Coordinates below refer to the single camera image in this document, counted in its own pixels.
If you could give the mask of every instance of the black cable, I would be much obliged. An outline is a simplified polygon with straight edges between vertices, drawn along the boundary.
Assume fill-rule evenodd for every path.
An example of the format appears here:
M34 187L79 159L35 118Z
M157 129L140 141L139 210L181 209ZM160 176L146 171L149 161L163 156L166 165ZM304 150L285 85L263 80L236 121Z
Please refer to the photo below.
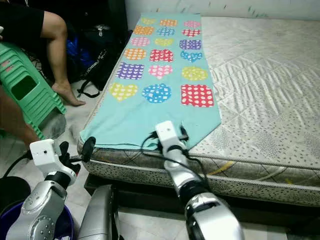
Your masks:
M20 162L22 159L32 159L31 151L28 150L25 154L23 154L21 157L19 157L17 160L14 161L14 163L11 164L11 166L8 168L8 170L3 175L3 178L7 177L11 170L17 165L18 162Z
M145 156L154 157L154 158L157 158L157 159L161 159L161 160L165 160L165 161L169 161L169 162L172 162L172 163L176 163L176 164L181 165L182 167L184 167L184 168L190 170L191 172L193 172L199 179L201 179L201 180L204 182L204 184L206 185L206 187L208 188L208 190L210 190L208 177L207 177L207 174L206 174L206 172L205 172L205 168L204 168L203 164L202 164L202 163L200 162L200 160L197 159L197 158L190 158L188 151L182 151L182 153L185 155L185 157L186 157L187 159L189 159L189 160L191 160L191 161L195 161L195 162L197 162L197 163L199 164L199 166L200 166L200 168L201 168L201 171L202 171L202 173L203 173L204 178L201 177L197 172L195 172L195 171L194 171L193 169L191 169L189 166L187 166L187 165L185 165L185 164L183 164L183 163L181 163L181 162L178 162L178 161L176 161L176 160L173 160L173 159L170 159L170 158L167 158L167 157L164 157L164 156L157 156L157 155L145 153L143 147L144 147L146 141L149 140L149 139L155 139L155 138L157 138L157 137L158 137L158 135L157 135L157 133L154 131L154 132L152 132L146 139L144 139L143 142L142 142L142 144L141 144L141 147L140 147L140 152L141 152L143 155L145 155Z

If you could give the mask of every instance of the quilted mattress cover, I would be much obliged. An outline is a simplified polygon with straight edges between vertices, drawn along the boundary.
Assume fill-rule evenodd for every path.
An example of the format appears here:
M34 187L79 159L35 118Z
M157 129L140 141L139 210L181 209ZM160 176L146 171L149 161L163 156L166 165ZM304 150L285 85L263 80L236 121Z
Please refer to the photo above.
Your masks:
M190 153L204 164L212 190L320 206L320 22L232 17L201 21L222 124ZM78 149L82 146L80 139ZM84 166L103 178L172 185L163 161L139 151L96 148Z

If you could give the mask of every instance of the black bed base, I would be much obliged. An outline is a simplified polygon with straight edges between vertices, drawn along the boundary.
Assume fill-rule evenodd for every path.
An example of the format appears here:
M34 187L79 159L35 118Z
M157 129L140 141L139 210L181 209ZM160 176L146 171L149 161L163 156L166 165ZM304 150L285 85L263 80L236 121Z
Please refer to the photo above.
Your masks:
M173 188L127 183L92 174L87 177L84 188L92 195L99 186L109 184L116 187L118 204L122 207L184 213ZM286 227L295 234L320 235L320 207L217 196L227 201L240 222Z

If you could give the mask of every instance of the black shorts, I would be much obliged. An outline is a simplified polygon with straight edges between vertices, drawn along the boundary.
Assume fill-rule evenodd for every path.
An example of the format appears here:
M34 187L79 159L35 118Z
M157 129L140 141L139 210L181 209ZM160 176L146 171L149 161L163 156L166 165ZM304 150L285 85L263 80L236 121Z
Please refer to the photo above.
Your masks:
M3 41L34 52L40 41L44 15L40 9L0 2Z

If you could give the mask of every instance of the purple bucket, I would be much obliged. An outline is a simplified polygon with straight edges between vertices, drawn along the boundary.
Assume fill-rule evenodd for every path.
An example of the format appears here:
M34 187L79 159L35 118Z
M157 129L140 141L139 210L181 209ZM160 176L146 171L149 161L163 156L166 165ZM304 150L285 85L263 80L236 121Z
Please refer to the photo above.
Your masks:
M20 215L22 204L23 202L19 203L0 216L0 240L6 239L9 228ZM53 239L61 239L63 237L76 240L74 221L66 206L64 206L61 215L56 221Z

